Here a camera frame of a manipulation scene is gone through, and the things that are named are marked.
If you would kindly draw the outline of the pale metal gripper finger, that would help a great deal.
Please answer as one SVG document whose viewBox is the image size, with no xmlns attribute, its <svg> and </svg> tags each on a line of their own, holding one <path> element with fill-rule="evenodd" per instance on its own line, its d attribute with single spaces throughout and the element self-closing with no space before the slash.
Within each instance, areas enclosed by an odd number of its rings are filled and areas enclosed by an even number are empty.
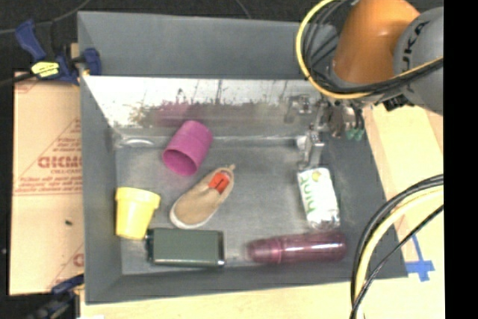
<svg viewBox="0 0 478 319">
<path fill-rule="evenodd" d="M 300 170 L 317 167 L 325 147 L 325 141 L 321 133 L 309 132 L 297 138 L 297 148 L 301 154 L 298 162 Z"/>
<path fill-rule="evenodd" d="M 288 108 L 285 114 L 285 123 L 293 123 L 296 117 L 310 114 L 310 97 L 305 94 L 291 96 L 288 99 Z"/>
</svg>

